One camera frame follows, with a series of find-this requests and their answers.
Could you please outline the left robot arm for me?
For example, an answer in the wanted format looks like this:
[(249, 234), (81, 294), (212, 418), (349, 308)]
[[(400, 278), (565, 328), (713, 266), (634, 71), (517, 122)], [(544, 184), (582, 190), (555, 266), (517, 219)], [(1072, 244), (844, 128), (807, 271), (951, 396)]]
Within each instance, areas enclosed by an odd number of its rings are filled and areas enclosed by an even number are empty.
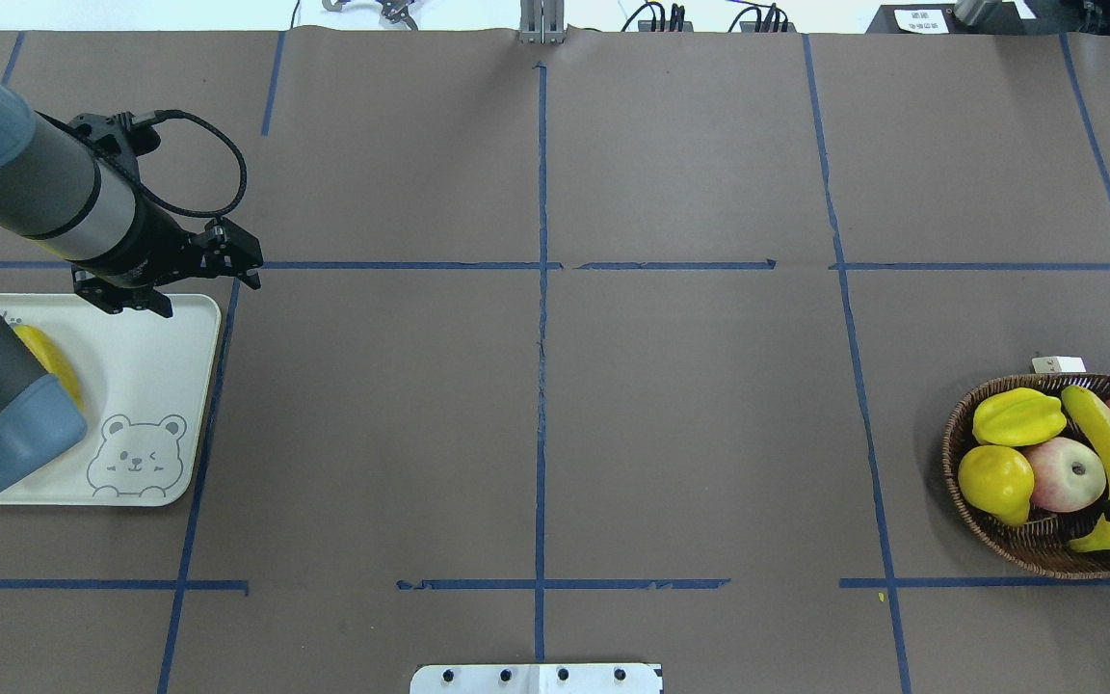
[[(141, 159), (172, 121), (228, 148), (238, 174), (224, 205), (176, 205), (143, 180)], [(246, 154), (201, 115), (172, 107), (62, 121), (0, 78), (1, 272), (65, 266), (73, 295), (105, 315), (172, 319), (167, 288), (183, 280), (259, 289), (263, 247), (230, 217), (248, 184)], [(9, 316), (0, 294), (0, 495), (73, 453), (91, 428), (75, 370), (39, 329)]]

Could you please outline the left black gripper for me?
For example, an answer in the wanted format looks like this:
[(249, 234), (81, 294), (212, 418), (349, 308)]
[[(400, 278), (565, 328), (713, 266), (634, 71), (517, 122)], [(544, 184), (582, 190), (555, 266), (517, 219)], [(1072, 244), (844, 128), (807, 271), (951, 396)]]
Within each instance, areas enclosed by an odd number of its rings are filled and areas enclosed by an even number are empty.
[(135, 197), (135, 217), (105, 254), (71, 263), (73, 293), (105, 313), (125, 308), (173, 316), (159, 286), (180, 280), (233, 276), (252, 290), (263, 285), (259, 238), (228, 217), (211, 217), (202, 233), (185, 231), (167, 210)]

